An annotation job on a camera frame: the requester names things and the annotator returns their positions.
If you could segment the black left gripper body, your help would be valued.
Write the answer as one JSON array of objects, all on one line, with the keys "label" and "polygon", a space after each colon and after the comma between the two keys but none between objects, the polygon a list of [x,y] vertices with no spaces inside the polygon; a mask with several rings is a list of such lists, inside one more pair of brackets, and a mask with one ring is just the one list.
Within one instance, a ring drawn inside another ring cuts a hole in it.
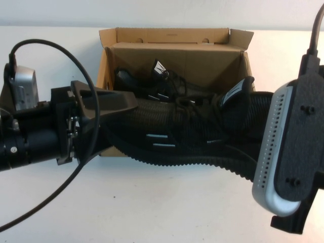
[{"label": "black left gripper body", "polygon": [[35,108],[17,111],[20,132],[17,138],[20,165],[56,159],[64,164],[71,161],[71,117],[76,109],[70,87],[51,89],[51,100]]}]

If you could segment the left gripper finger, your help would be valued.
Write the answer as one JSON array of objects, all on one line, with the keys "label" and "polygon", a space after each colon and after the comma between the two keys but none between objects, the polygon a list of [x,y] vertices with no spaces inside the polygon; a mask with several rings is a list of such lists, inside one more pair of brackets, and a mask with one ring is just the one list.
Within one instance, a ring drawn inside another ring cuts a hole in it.
[{"label": "left gripper finger", "polygon": [[[88,151],[91,145],[93,129],[83,133],[81,128],[77,129],[78,136],[74,139],[74,157],[84,158],[84,154]],[[94,158],[107,149],[107,134],[104,129],[99,128],[98,137],[94,142],[94,148],[88,158]]]},{"label": "left gripper finger", "polygon": [[[96,117],[96,101],[90,87],[80,81],[72,81],[71,89],[77,102],[80,117],[82,119],[94,119]],[[98,87],[95,87],[94,91],[98,96],[101,119],[109,119],[138,107],[138,101],[132,92],[105,90]]]}]

